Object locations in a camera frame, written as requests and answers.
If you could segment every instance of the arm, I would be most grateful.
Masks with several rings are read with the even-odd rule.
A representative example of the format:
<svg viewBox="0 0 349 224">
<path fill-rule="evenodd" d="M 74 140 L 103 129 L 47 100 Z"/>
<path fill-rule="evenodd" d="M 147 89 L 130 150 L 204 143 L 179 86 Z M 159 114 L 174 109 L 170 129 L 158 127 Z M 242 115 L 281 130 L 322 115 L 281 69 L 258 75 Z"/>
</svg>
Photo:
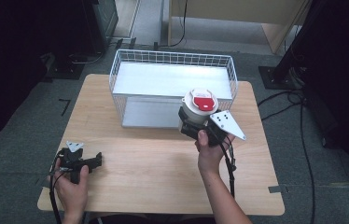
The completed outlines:
<svg viewBox="0 0 349 224">
<path fill-rule="evenodd" d="M 198 168 L 200 170 L 204 186 L 216 223 L 251 223 L 238 203 L 232 198 L 230 192 L 222 181 L 218 166 L 224 156 L 219 146 L 209 147 L 208 137 L 205 131 L 198 132 L 198 141 L 195 143 L 198 151 Z"/>
<path fill-rule="evenodd" d="M 60 160 L 57 160 L 55 169 L 59 169 Z M 88 166 L 82 167 L 79 177 L 79 183 L 73 184 L 69 179 L 62 176 L 59 172 L 55 173 L 54 179 L 58 179 L 55 185 L 58 197 L 61 200 L 64 209 L 63 224 L 79 224 L 87 206 L 88 201 Z"/>
</svg>

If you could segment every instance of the finger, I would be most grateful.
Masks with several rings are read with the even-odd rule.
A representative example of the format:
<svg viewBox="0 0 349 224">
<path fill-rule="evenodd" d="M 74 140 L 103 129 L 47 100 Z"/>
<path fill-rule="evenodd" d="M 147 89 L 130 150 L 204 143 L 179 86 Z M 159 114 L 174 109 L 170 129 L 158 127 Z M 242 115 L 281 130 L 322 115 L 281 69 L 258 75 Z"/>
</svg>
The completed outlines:
<svg viewBox="0 0 349 224">
<path fill-rule="evenodd" d="M 51 177 L 51 175 L 47 175 L 46 180 L 47 180 L 48 182 L 50 182 L 50 177 Z"/>
<path fill-rule="evenodd" d="M 199 145 L 198 141 L 195 141 L 194 145 L 195 145 L 195 147 L 197 148 L 198 151 L 201 151 L 201 146 Z"/>
<path fill-rule="evenodd" d="M 54 183 L 56 181 L 55 189 L 59 192 L 62 192 L 62 190 L 70 189 L 72 185 L 74 185 L 72 182 L 70 182 L 69 178 L 66 178 L 65 175 L 68 175 L 68 173 L 65 173 L 63 175 L 58 175 L 58 177 L 55 176 Z"/>
<path fill-rule="evenodd" d="M 231 142 L 235 139 L 235 135 L 232 133 L 227 134 L 227 137 L 224 138 L 224 143 L 227 145 L 226 149 L 230 147 Z"/>
<path fill-rule="evenodd" d="M 87 187 L 88 184 L 88 174 L 90 173 L 90 169 L 88 165 L 84 165 L 81 168 L 81 171 L 79 173 L 79 185 L 83 187 Z"/>
<path fill-rule="evenodd" d="M 206 131 L 200 130 L 198 131 L 198 142 L 201 147 L 207 147 L 209 139 L 207 137 Z"/>
<path fill-rule="evenodd" d="M 53 170 L 55 172 L 54 173 L 55 179 L 57 179 L 61 175 L 61 172 L 59 172 L 60 167 L 61 167 L 61 159 L 58 158 L 58 160 L 56 160 L 55 162 L 55 169 Z"/>
</svg>

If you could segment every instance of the white wire basket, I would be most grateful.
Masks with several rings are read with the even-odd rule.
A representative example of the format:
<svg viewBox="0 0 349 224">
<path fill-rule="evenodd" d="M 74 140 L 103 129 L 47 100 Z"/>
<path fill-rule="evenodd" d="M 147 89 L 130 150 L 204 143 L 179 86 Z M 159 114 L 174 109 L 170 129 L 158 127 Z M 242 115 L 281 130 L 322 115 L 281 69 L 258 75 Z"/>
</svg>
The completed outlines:
<svg viewBox="0 0 349 224">
<path fill-rule="evenodd" d="M 119 49 L 109 86 L 123 127 L 177 128 L 181 99 L 204 88 L 229 110 L 238 92 L 228 55 Z"/>
</svg>

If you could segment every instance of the white tag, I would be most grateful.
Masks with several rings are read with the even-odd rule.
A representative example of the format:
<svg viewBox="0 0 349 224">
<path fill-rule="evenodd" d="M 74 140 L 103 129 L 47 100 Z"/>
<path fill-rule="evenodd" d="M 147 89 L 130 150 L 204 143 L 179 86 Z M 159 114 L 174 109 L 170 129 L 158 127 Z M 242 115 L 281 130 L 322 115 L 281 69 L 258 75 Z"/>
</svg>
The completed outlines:
<svg viewBox="0 0 349 224">
<path fill-rule="evenodd" d="M 76 152 L 77 150 L 79 150 L 84 146 L 84 143 L 74 143 L 70 141 L 67 141 L 66 144 L 69 147 L 71 152 Z"/>
<path fill-rule="evenodd" d="M 246 140 L 244 132 L 236 123 L 229 110 L 221 111 L 210 116 L 212 121 L 223 131 L 232 133 L 240 139 Z"/>
</svg>

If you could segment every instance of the person's right hand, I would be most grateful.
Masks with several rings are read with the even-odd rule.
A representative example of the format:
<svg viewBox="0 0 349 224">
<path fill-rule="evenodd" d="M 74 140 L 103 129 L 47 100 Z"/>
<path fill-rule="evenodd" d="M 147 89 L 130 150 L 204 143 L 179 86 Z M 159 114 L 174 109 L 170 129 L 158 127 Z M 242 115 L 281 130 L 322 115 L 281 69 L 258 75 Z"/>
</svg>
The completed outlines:
<svg viewBox="0 0 349 224">
<path fill-rule="evenodd" d="M 229 133 L 228 138 L 232 142 L 235 136 Z M 225 149 L 228 149 L 230 144 L 228 138 L 224 139 L 223 147 Z M 209 139 L 206 131 L 200 130 L 198 132 L 198 141 L 195 142 L 195 146 L 200 152 L 198 157 L 198 168 L 201 174 L 215 173 L 219 175 L 218 166 L 224 154 L 220 145 L 209 147 L 208 142 Z"/>
</svg>

